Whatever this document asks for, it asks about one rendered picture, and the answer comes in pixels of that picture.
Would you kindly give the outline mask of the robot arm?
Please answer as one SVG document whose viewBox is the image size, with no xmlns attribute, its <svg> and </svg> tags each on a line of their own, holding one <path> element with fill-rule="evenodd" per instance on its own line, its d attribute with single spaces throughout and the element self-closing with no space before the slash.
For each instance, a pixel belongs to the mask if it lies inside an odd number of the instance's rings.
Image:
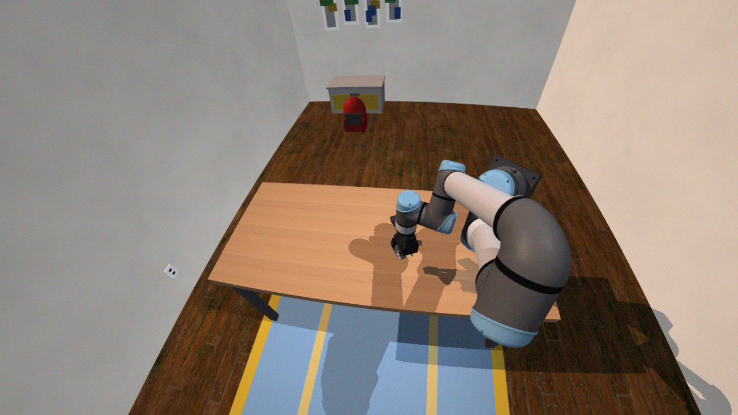
<svg viewBox="0 0 738 415">
<path fill-rule="evenodd" d="M 465 169 L 443 160 L 430 204 L 403 191 L 390 221 L 406 235 L 417 224 L 450 234 L 455 201 L 468 209 L 461 242 L 476 253 L 479 268 L 471 321 L 490 341 L 521 348 L 538 334 L 570 276 L 570 247 L 550 211 L 524 196 L 526 180 L 518 169 L 496 167 L 478 179 Z"/>
</svg>

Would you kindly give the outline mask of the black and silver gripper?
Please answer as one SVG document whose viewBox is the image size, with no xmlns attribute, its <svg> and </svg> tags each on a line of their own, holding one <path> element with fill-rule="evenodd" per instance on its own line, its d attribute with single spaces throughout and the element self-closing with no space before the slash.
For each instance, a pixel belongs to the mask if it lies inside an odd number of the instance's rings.
<svg viewBox="0 0 738 415">
<path fill-rule="evenodd" d="M 417 249 L 419 249 L 419 244 L 417 243 L 415 233 L 416 231 L 414 231 L 414 233 L 406 235 L 397 231 L 397 233 L 393 235 L 394 238 L 392 238 L 391 240 L 391 247 L 393 247 L 393 250 L 396 253 L 397 257 L 400 256 L 400 260 L 401 254 L 402 256 L 406 256 L 409 254 L 413 256 L 413 253 L 416 253 Z"/>
</svg>

